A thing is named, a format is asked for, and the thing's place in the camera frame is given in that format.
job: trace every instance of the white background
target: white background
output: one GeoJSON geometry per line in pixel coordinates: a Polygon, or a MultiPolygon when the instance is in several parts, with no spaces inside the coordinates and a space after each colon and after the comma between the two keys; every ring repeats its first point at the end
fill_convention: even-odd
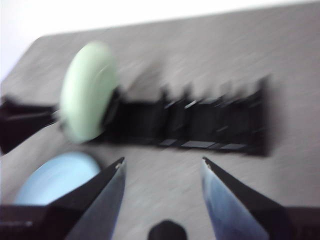
{"type": "Polygon", "coordinates": [[[40,36],[295,3],[294,0],[1,0],[1,76],[40,36]]]}

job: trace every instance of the light blue disc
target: light blue disc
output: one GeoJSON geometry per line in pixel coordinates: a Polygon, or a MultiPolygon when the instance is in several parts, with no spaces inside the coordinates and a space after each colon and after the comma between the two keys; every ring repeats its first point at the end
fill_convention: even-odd
{"type": "Polygon", "coordinates": [[[97,162],[82,152],[58,155],[39,167],[23,184],[14,204],[47,205],[100,172],[97,162]]]}

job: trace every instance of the disc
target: disc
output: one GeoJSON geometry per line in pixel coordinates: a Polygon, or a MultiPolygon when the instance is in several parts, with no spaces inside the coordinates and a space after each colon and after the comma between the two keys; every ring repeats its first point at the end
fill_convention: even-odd
{"type": "Polygon", "coordinates": [[[105,44],[90,42],[75,55],[60,99],[63,131],[72,142],[90,141],[104,131],[101,123],[117,85],[115,62],[105,44]]]}
{"type": "Polygon", "coordinates": [[[96,161],[82,152],[58,155],[39,167],[23,184],[14,204],[47,205],[100,172],[96,161]]]}

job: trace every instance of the gray table surface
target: gray table surface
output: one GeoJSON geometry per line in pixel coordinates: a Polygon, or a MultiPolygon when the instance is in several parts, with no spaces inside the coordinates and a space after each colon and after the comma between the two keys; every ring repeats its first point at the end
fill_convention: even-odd
{"type": "Polygon", "coordinates": [[[127,160],[125,194],[113,239],[146,239],[163,219],[182,224],[189,239],[212,239],[202,197],[201,157],[286,206],[320,206],[320,3],[233,12],[98,29],[37,39],[9,76],[1,95],[28,103],[59,101],[65,72],[91,40],[106,42],[124,89],[152,98],[167,83],[178,95],[187,83],[199,97],[219,86],[247,84],[272,74],[269,157],[134,145],[74,145],[51,125],[1,157],[1,202],[11,203],[27,177],[51,157],[82,150],[107,166],[127,160]]]}

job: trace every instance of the black plastic part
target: black plastic part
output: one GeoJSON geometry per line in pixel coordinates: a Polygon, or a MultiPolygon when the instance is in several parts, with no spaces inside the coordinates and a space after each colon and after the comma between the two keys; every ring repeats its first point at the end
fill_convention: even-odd
{"type": "Polygon", "coordinates": [[[0,149],[6,154],[31,135],[55,122],[54,106],[17,103],[3,98],[0,106],[0,149]]]}
{"type": "Polygon", "coordinates": [[[153,226],[148,234],[148,240],[187,240],[186,230],[179,224],[164,220],[153,226]]]}
{"type": "Polygon", "coordinates": [[[165,92],[157,102],[129,102],[117,96],[117,111],[104,125],[101,139],[265,156],[267,81],[261,79],[257,92],[241,99],[196,101],[188,91],[177,101],[165,92]]]}
{"type": "Polygon", "coordinates": [[[87,183],[45,206],[0,206],[0,239],[64,239],[117,172],[120,158],[87,183]]]}
{"type": "Polygon", "coordinates": [[[270,240],[320,239],[320,208],[282,206],[243,184],[208,158],[203,159],[268,232],[270,240]]]}

